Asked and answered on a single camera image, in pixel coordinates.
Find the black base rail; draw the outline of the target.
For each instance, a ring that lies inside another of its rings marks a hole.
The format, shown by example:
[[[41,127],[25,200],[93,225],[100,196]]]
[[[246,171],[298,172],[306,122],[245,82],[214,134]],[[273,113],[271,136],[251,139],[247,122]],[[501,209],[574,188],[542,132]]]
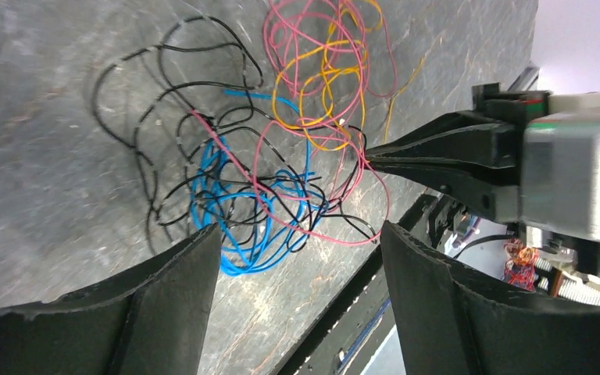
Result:
[[[398,225],[437,246],[466,210],[447,196],[421,195]],[[384,262],[377,246],[309,329],[274,367],[274,374],[343,374],[391,307]]]

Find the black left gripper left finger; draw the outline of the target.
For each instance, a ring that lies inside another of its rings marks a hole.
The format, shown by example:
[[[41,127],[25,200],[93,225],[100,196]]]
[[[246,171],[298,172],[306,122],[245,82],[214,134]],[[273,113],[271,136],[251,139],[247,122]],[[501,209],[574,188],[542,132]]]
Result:
[[[0,374],[195,374],[220,229],[53,302],[0,308]]]

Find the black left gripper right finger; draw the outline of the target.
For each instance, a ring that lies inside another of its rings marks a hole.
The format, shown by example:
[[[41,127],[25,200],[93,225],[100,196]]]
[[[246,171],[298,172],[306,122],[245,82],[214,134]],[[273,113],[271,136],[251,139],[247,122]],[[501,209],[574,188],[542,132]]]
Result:
[[[394,223],[380,246],[408,374],[600,374],[600,306],[489,277]]]

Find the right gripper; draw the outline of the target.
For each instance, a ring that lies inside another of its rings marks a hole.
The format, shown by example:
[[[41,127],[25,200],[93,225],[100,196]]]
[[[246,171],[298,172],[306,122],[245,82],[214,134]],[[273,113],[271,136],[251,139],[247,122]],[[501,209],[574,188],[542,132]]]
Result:
[[[368,149],[370,166],[441,192],[487,220],[519,221],[525,245],[571,249],[578,271],[600,274],[600,92],[554,95],[482,84],[473,88],[473,107],[501,120],[444,114]],[[517,122],[521,134],[502,120]],[[520,178],[507,168],[519,158]]]

